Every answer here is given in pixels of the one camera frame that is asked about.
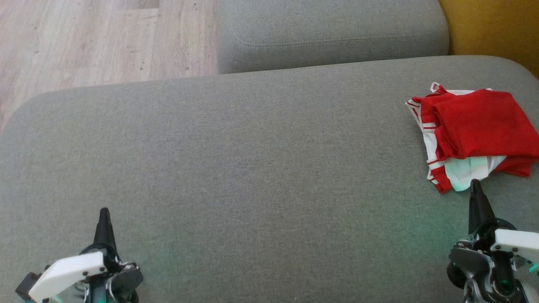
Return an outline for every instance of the gray cushion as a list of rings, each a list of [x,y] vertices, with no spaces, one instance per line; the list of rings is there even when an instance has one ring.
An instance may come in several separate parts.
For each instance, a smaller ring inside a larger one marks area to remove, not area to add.
[[[77,254],[110,207],[141,302],[440,302],[466,192],[426,179],[404,102],[510,91],[539,126],[539,82],[494,57],[433,57],[71,89],[0,137],[0,295]],[[539,167],[495,174],[495,212],[539,231]]]
[[[220,0],[220,73],[445,55],[437,0]]]

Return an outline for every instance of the folded clothes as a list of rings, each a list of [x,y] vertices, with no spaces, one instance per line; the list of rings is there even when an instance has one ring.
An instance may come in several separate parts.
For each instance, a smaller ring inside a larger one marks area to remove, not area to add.
[[[431,91],[406,105],[423,132],[427,178],[440,192],[465,190],[492,171],[530,175],[539,135],[510,93],[448,91],[437,83]]]

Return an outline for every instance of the robotic arm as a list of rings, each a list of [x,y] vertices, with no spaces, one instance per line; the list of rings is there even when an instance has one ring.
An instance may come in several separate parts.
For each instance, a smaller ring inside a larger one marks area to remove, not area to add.
[[[116,251],[110,213],[103,208],[93,244],[78,256],[47,266],[41,274],[29,273],[15,292],[27,303],[61,303],[58,294],[77,284],[84,287],[81,298],[85,303],[137,303],[139,299],[135,289],[142,280],[136,263],[121,261]]]
[[[471,185],[468,234],[454,245],[447,266],[450,281],[464,290],[464,303],[539,303],[537,293],[513,276],[539,259],[539,234],[496,218],[478,180]],[[530,272],[537,273],[537,265]]]

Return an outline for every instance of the gray ottoman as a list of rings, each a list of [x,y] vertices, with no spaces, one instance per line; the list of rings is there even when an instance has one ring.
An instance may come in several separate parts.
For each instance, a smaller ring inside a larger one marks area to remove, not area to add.
[[[426,179],[410,97],[433,80],[513,93],[539,126],[539,82],[494,57],[442,56],[185,78],[41,95],[0,136],[0,296],[77,254],[99,209],[140,302],[461,302],[448,253],[468,194]],[[483,183],[539,231],[539,167]],[[66,303],[75,302],[66,297]]]
[[[220,73],[446,55],[437,0],[220,0]]]

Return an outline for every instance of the light wood plank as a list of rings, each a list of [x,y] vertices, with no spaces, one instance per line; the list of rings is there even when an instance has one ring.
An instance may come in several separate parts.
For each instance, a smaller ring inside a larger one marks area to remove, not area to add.
[[[0,0],[0,127],[58,89],[217,74],[216,0]]]

